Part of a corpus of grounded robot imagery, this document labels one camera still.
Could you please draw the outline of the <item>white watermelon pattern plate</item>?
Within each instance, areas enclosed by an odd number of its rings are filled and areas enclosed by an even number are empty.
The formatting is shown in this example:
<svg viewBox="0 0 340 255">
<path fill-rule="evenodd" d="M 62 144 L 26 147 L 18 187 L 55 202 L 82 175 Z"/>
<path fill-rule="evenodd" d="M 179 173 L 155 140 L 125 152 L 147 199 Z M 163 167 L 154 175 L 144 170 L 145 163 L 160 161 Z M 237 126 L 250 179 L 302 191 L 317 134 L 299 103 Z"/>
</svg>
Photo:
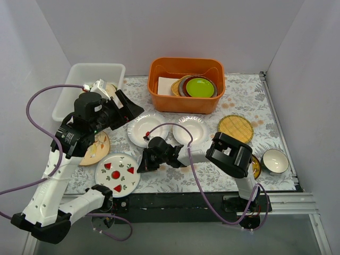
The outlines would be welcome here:
<svg viewBox="0 0 340 255">
<path fill-rule="evenodd" d="M 95 181 L 110 188 L 113 198 L 131 194 L 138 186 L 140 174 L 137 160 L 125 153 L 113 153 L 104 157 L 96 167 Z"/>
</svg>

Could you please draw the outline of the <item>tan bird pattern plate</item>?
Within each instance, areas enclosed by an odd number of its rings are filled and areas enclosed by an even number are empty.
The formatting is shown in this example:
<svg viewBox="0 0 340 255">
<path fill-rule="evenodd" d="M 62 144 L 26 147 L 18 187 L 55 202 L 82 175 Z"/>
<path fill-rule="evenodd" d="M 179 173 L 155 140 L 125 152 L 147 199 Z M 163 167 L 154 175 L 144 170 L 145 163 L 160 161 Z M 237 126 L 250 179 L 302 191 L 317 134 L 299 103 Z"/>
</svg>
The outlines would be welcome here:
<svg viewBox="0 0 340 255">
<path fill-rule="evenodd" d="M 108 135 L 101 131 L 95 135 L 94 143 L 87 149 L 80 166 L 89 166 L 98 163 L 110 152 L 110 140 Z"/>
</svg>

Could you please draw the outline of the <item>round woven bamboo mat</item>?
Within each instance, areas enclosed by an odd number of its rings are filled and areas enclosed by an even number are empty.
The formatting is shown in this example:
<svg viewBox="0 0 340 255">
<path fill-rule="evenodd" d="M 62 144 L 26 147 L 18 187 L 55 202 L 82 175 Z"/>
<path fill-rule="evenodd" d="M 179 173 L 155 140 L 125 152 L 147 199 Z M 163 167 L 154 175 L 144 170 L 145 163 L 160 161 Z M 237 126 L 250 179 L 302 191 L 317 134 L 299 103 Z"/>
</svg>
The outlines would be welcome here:
<svg viewBox="0 0 340 255">
<path fill-rule="evenodd" d="M 223 132 L 243 143 L 249 143 L 254 135 L 252 124 L 239 115 L 227 115 L 218 123 L 218 132 Z"/>
</svg>

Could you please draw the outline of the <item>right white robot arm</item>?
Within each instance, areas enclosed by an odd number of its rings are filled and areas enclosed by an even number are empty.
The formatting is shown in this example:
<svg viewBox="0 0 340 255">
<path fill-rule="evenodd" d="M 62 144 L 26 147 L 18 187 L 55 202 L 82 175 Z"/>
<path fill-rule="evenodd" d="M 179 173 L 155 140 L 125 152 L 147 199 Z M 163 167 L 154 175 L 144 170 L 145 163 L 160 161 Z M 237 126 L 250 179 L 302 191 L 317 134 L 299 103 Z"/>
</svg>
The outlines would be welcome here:
<svg viewBox="0 0 340 255">
<path fill-rule="evenodd" d="M 161 137 L 147 138 L 138 173 L 156 171 L 161 164 L 183 168 L 191 164 L 212 163 L 232 177 L 238 188 L 237 196 L 223 197 L 225 211 L 249 213 L 270 211 L 269 197 L 261 195 L 252 170 L 252 149 L 229 135 L 217 132 L 212 140 L 200 144 L 172 146 Z"/>
</svg>

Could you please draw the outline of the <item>pale green cream plate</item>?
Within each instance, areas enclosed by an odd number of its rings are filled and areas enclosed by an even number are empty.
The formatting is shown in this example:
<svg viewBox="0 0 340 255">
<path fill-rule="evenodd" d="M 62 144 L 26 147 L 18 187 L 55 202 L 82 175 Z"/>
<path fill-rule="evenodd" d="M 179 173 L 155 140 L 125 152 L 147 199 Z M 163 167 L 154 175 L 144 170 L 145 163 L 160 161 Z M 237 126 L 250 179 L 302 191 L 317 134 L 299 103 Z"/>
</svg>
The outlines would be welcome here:
<svg viewBox="0 0 340 255">
<path fill-rule="evenodd" d="M 115 88 L 115 86 L 113 84 L 107 83 L 106 91 L 109 94 L 110 99 L 115 97 L 116 88 Z"/>
</svg>

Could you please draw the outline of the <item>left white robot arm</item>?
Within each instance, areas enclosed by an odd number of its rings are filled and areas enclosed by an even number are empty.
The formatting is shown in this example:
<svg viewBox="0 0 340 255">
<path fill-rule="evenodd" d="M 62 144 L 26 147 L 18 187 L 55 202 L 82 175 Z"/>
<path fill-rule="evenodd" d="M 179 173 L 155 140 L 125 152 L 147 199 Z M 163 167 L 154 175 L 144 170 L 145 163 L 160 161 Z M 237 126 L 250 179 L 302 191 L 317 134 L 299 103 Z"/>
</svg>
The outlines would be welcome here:
<svg viewBox="0 0 340 255">
<path fill-rule="evenodd" d="M 96 184 L 68 204 L 60 204 L 75 168 L 100 131 L 116 130 L 134 120 L 144 109 L 118 90 L 115 93 L 122 107 L 113 98 L 104 99 L 96 92 L 84 92 L 74 101 L 70 113 L 57 130 L 47 166 L 39 185 L 23 212 L 14 214 L 11 224 L 31 233 L 36 239 L 58 244 L 71 225 L 94 210 L 106 213 L 113 206 L 110 188 Z"/>
</svg>

